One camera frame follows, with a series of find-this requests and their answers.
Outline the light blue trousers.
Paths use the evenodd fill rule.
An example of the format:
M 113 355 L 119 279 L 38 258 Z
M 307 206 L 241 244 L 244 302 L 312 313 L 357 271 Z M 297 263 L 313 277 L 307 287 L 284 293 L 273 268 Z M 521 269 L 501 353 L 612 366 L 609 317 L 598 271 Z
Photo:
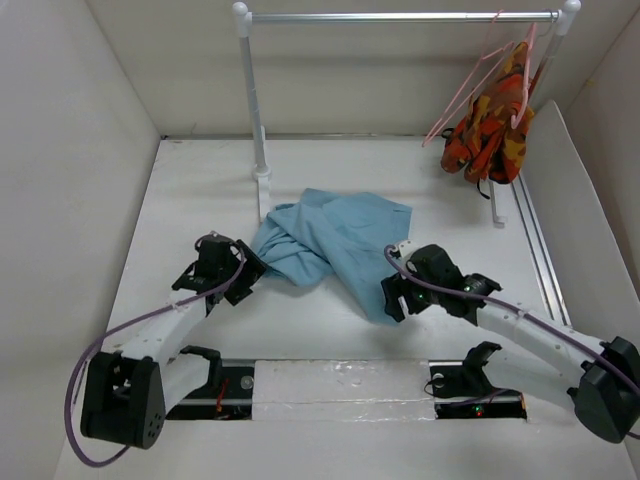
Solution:
M 259 227 L 253 252 L 270 276 L 310 288 L 335 275 L 372 323 L 392 324 L 381 281 L 394 273 L 384 249 L 409 238 L 412 208 L 373 193 L 306 189 Z

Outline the pink wire hanger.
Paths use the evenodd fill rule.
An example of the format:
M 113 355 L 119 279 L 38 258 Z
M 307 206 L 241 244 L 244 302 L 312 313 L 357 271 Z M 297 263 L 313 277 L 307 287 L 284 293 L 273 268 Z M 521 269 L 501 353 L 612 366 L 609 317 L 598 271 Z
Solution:
M 505 13 L 505 10 L 501 9 L 491 19 L 490 26 L 484 37 L 481 53 L 478 59 L 476 60 L 473 68 L 471 69 L 471 71 L 469 72 L 465 80 L 462 82 L 462 84 L 460 85 L 460 87 L 458 88 L 458 90 L 450 100 L 449 104 L 444 109 L 441 116 L 438 118 L 438 120 L 435 122 L 435 124 L 431 127 L 431 129 L 428 131 L 428 133 L 424 137 L 421 144 L 422 147 L 426 147 L 437 135 L 439 135 L 446 128 L 447 123 L 458 113 L 458 111 L 463 106 L 465 106 L 468 103 L 468 101 L 476 93 L 476 91 L 486 83 L 489 77 L 495 72 L 497 67 L 504 60 L 504 58 L 506 57 L 506 54 L 512 48 L 513 42 L 509 41 L 505 43 L 503 46 L 501 46 L 500 48 L 497 48 L 493 51 L 488 50 L 494 25 L 497 23 L 499 17 L 503 13 Z M 480 69 L 480 67 L 486 61 L 489 61 L 494 58 L 497 59 L 495 64 L 485 73 L 485 75 L 482 78 L 478 80 L 478 82 L 473 87 L 470 87 L 469 84 L 475 78 L 476 72 Z

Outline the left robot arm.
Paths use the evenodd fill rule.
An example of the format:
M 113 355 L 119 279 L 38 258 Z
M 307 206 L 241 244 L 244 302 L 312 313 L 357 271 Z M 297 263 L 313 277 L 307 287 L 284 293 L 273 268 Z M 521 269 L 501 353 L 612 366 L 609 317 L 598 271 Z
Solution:
M 144 315 L 128 341 L 91 358 L 80 420 L 84 437 L 148 449 L 166 415 L 190 394 L 217 400 L 226 394 L 220 352 L 186 339 L 219 303 L 236 306 L 251 295 L 267 266 L 242 240 L 216 233 L 198 239 L 195 250 L 167 306 Z

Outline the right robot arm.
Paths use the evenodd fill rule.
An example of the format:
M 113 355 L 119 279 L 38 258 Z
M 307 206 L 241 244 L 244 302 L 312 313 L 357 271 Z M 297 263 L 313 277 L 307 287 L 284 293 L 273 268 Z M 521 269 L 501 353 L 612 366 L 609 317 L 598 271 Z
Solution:
M 538 317 L 502 299 L 501 286 L 481 275 L 463 275 L 447 252 L 405 240 L 384 249 L 395 274 L 381 282 L 384 310 L 396 322 L 431 306 L 497 334 L 527 351 L 511 354 L 495 342 L 472 348 L 458 375 L 462 404 L 500 389 L 529 393 L 574 413 L 591 433 L 619 444 L 633 437 L 639 420 L 639 351 L 622 338 L 585 335 Z

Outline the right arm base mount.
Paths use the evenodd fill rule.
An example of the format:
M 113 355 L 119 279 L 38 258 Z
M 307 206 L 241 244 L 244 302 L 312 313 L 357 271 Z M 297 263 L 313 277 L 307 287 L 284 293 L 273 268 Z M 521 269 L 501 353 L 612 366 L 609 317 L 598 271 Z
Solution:
M 437 420 L 528 418 L 520 392 L 492 386 L 462 360 L 432 360 L 423 391 L 434 400 Z

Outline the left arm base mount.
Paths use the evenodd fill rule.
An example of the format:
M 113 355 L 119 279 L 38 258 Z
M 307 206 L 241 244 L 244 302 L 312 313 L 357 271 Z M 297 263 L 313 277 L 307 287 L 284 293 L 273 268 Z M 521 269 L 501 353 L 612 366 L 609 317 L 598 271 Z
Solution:
M 252 418 L 254 362 L 231 362 L 222 366 L 218 387 L 201 387 L 168 414 L 167 420 L 236 421 Z

